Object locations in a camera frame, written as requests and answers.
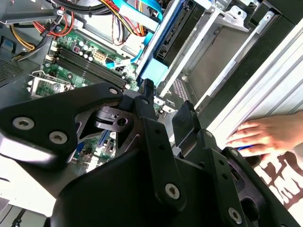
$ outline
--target silver screw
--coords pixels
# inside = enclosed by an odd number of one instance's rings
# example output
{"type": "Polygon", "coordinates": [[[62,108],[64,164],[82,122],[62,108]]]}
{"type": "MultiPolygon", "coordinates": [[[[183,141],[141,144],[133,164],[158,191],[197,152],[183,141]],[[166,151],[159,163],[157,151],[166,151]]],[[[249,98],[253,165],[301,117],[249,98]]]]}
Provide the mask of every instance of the silver screw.
{"type": "Polygon", "coordinates": [[[165,185],[165,192],[169,197],[177,200],[180,197],[179,189],[172,183],[168,183],[165,185]]]}
{"type": "Polygon", "coordinates": [[[28,117],[17,117],[13,120],[13,125],[20,130],[30,130],[35,126],[35,122],[28,117]]]}
{"type": "Polygon", "coordinates": [[[56,26],[56,31],[57,31],[57,32],[60,32],[60,31],[62,31],[62,28],[61,28],[61,26],[56,26]]]}
{"type": "Polygon", "coordinates": [[[148,104],[148,101],[146,99],[141,99],[143,103],[148,104]]]}
{"type": "Polygon", "coordinates": [[[67,135],[61,131],[53,131],[49,134],[49,139],[55,144],[64,144],[67,142],[67,135]]]}
{"type": "Polygon", "coordinates": [[[206,131],[206,134],[207,134],[210,138],[213,137],[213,135],[212,135],[209,131],[206,131]]]}
{"type": "Polygon", "coordinates": [[[229,213],[229,216],[232,218],[232,220],[234,220],[238,225],[240,225],[242,223],[241,215],[239,214],[239,212],[237,210],[235,210],[232,207],[229,207],[228,213],[229,213]]]}
{"type": "Polygon", "coordinates": [[[238,152],[236,150],[232,149],[231,152],[233,155],[238,156],[238,152]]]}
{"type": "Polygon", "coordinates": [[[109,91],[114,95],[118,94],[118,91],[116,89],[110,88],[109,91]]]}

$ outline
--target ram slot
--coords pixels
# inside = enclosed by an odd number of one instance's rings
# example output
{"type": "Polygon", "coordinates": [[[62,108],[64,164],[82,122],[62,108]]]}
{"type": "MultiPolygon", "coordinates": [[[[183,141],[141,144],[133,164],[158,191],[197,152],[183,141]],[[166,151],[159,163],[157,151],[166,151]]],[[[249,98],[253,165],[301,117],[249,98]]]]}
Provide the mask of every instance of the ram slot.
{"type": "Polygon", "coordinates": [[[83,71],[94,74],[97,77],[103,79],[104,81],[117,85],[120,88],[123,88],[126,85],[126,80],[117,76],[108,69],[98,66],[71,51],[60,48],[56,57],[58,57],[59,59],[65,59],[66,61],[69,61],[72,64],[75,64],[76,62],[77,66],[82,68],[83,71]]]}
{"type": "Polygon", "coordinates": [[[59,59],[57,60],[56,62],[57,65],[61,66],[62,68],[72,72],[72,73],[75,73],[77,74],[78,76],[92,82],[92,83],[101,83],[101,82],[104,82],[104,80],[102,80],[101,78],[99,77],[96,77],[95,75],[91,74],[91,73],[88,73],[86,71],[84,71],[83,69],[75,66],[75,65],[72,65],[71,63],[69,63],[68,61],[66,61],[65,59],[59,59]]]}

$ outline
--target metal bracket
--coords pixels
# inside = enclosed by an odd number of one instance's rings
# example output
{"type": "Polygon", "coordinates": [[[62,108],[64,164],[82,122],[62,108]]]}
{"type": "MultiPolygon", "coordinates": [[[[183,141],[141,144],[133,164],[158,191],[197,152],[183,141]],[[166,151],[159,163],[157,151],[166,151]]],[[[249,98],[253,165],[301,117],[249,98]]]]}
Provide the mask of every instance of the metal bracket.
{"type": "Polygon", "coordinates": [[[260,2],[258,2],[257,0],[240,0],[241,2],[243,2],[246,6],[249,6],[251,4],[254,4],[255,6],[259,6],[260,2]]]}
{"type": "Polygon", "coordinates": [[[235,28],[243,32],[249,32],[249,29],[244,27],[244,20],[247,17],[247,13],[240,9],[238,6],[233,6],[229,11],[224,12],[223,16],[217,18],[217,23],[235,28]]]}

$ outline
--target gray metal panel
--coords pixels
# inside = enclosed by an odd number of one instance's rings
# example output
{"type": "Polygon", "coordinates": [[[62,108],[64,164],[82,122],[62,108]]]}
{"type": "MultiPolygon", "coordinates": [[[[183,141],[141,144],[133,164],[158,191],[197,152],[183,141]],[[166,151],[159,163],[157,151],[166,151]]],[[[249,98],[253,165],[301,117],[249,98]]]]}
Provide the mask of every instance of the gray metal panel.
{"type": "Polygon", "coordinates": [[[213,44],[188,76],[188,83],[201,97],[249,37],[249,33],[223,27],[213,44]]]}
{"type": "Polygon", "coordinates": [[[0,87],[16,80],[24,74],[28,74],[38,67],[37,64],[24,60],[21,62],[11,61],[13,53],[0,48],[0,87]]]}
{"type": "Polygon", "coordinates": [[[43,2],[43,0],[2,0],[0,22],[11,24],[56,18],[53,9],[41,9],[43,2]]]}

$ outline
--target human hand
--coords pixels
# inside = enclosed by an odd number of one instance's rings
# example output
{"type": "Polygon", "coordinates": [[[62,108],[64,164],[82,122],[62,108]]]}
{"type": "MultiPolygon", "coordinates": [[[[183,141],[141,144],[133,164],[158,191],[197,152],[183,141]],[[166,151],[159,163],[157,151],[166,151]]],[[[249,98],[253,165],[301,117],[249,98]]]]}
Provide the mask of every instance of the human hand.
{"type": "Polygon", "coordinates": [[[303,142],[303,111],[243,123],[227,139],[228,147],[254,145],[240,151],[243,156],[284,154],[303,142]]]}

